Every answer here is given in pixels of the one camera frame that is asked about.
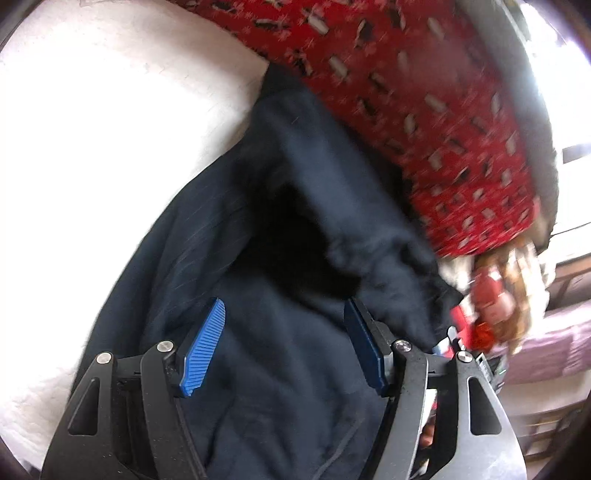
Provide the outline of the white mattress sheet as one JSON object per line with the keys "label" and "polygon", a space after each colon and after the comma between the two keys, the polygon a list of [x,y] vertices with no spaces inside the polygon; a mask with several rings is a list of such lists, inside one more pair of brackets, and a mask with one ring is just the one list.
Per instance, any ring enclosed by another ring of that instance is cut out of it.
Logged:
{"label": "white mattress sheet", "polygon": [[94,321],[266,61],[166,1],[45,1],[1,52],[1,436],[38,467]]}

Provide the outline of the purple bedspread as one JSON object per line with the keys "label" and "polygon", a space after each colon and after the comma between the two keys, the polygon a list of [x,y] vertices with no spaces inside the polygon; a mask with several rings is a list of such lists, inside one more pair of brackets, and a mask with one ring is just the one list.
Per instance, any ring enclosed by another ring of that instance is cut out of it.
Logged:
{"label": "purple bedspread", "polygon": [[590,369],[590,302],[552,310],[508,360],[507,384],[571,376]]}

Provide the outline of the red penguin print duvet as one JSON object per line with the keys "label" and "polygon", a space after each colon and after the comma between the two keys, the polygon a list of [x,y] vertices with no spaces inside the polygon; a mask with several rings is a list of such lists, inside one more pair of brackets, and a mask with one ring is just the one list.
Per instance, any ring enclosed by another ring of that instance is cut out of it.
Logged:
{"label": "red penguin print duvet", "polygon": [[454,1],[187,1],[184,8],[303,78],[398,165],[443,256],[481,254],[537,202],[506,87]]}

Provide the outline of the doll with brown hair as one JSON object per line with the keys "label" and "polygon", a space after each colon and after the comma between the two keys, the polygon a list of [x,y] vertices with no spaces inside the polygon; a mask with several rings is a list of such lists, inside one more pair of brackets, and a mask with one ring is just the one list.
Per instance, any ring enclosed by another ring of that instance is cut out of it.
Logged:
{"label": "doll with brown hair", "polygon": [[439,272],[463,295],[452,314],[464,344],[485,354],[500,347],[510,355],[544,317],[555,276],[525,235],[476,256],[444,258]]}

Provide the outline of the dark navy large garment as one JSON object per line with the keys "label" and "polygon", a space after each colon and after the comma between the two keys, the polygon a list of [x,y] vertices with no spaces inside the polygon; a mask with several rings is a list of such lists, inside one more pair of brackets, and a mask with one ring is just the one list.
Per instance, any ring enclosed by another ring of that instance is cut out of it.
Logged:
{"label": "dark navy large garment", "polygon": [[460,293],[397,180],[300,80],[267,68],[242,140],[174,198],[100,311],[80,364],[181,341],[205,304],[226,321],[183,412],[211,479],[355,479],[385,403],[342,323],[358,298],[431,351]]}

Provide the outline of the grey pillow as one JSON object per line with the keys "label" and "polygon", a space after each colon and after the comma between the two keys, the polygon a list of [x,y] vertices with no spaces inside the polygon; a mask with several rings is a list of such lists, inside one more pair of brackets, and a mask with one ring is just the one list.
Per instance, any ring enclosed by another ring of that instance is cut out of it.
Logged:
{"label": "grey pillow", "polygon": [[502,1],[467,0],[460,8],[501,72],[511,97],[540,213],[528,230],[536,247],[548,247],[558,211],[557,152],[545,101],[536,84],[525,38]]}

